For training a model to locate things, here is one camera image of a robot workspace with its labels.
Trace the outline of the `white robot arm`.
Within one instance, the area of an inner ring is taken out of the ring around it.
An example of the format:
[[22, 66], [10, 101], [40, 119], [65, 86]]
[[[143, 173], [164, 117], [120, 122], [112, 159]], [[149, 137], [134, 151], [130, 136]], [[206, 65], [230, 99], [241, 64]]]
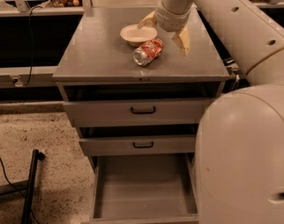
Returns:
[[249, 0], [161, 0], [142, 25], [190, 48], [197, 7], [245, 75], [202, 116], [194, 166], [199, 224], [284, 224], [284, 28]]

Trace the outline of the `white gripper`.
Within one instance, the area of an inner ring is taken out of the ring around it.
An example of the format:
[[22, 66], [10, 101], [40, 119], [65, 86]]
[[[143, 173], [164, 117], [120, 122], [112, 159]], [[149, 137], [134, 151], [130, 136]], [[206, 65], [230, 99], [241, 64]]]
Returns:
[[190, 51], [190, 33], [185, 26], [188, 22], [191, 10], [176, 14], [170, 9], [163, 6], [162, 2], [159, 2], [155, 12], [150, 12], [144, 19], [142, 19], [138, 25], [138, 29], [143, 27], [154, 27], [156, 23], [164, 29], [166, 32], [175, 32], [172, 37], [173, 42], [178, 46], [181, 54], [186, 57]]

